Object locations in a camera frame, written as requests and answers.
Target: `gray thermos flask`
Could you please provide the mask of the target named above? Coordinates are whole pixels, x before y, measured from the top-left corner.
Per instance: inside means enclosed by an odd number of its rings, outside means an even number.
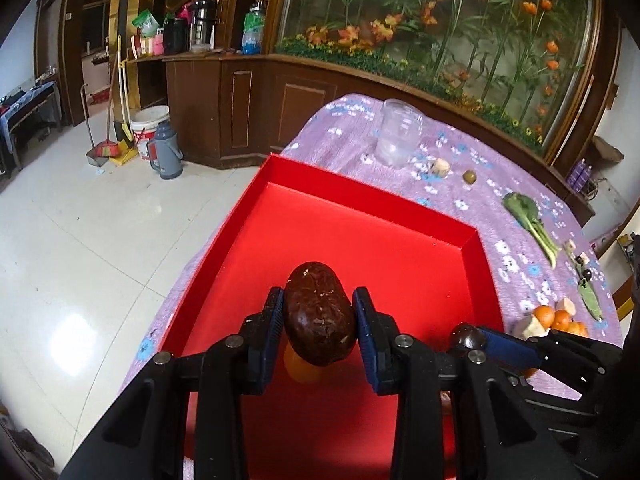
[[[178,135],[169,121],[158,124],[154,138],[148,142],[149,164],[164,179],[175,178],[182,173],[182,152],[178,149]]]

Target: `red box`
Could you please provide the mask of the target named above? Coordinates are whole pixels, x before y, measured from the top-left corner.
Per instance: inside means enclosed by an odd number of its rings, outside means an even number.
[[[236,333],[248,314],[262,309],[271,286],[284,286],[295,267],[312,260],[329,265],[349,297],[366,286],[377,310],[436,350],[446,349],[450,331],[463,321],[503,330],[473,227],[271,155],[207,250],[161,349],[195,354]],[[242,398],[250,477],[388,478],[397,399],[371,391],[358,348],[313,385],[287,375],[283,351],[281,343],[267,392]],[[450,421],[444,431],[451,458]]]

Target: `green olive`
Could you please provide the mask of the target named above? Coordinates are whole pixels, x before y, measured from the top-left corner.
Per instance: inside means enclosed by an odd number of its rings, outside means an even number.
[[[471,170],[466,170],[465,173],[462,174],[462,179],[471,186],[476,181],[476,172]]]

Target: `floral tablecloth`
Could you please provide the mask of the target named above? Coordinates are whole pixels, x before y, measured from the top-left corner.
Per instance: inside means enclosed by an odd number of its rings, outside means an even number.
[[[373,156],[382,122],[381,110],[382,102],[376,99],[357,94],[342,97],[311,117],[282,155],[388,190],[476,227],[494,277],[507,331],[537,305],[553,305],[568,297],[578,310],[574,319],[586,323],[591,338],[622,346],[620,324],[604,274],[580,225],[562,200],[482,142],[428,118],[413,161],[400,170],[383,166]],[[450,163],[451,171],[445,178],[428,172],[431,161],[436,158]],[[471,186],[462,179],[466,170],[475,171],[478,178]],[[603,320],[596,322],[588,314],[577,290],[577,273],[566,254],[561,253],[552,270],[535,240],[504,209],[502,197],[512,190],[537,202],[546,230],[559,245],[571,238],[577,254],[584,251],[589,255]],[[203,254],[201,250],[187,264],[162,304],[125,384],[156,352]],[[543,372],[537,372],[530,382],[541,391],[578,397],[577,392]]]

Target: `screw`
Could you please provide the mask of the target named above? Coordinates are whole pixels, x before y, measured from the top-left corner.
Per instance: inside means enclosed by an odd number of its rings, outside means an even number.
[[[158,352],[156,355],[154,355],[154,362],[157,365],[165,365],[170,360],[171,360],[171,354],[169,352],[162,351],[162,352]]]
[[[481,365],[486,361],[486,354],[482,350],[470,350],[466,356],[476,365]]]
[[[414,344],[414,338],[407,334],[400,334],[396,336],[394,339],[396,346],[400,348],[409,348],[412,344]]]
[[[239,334],[230,335],[225,339],[227,348],[240,348],[244,344],[244,338]]]

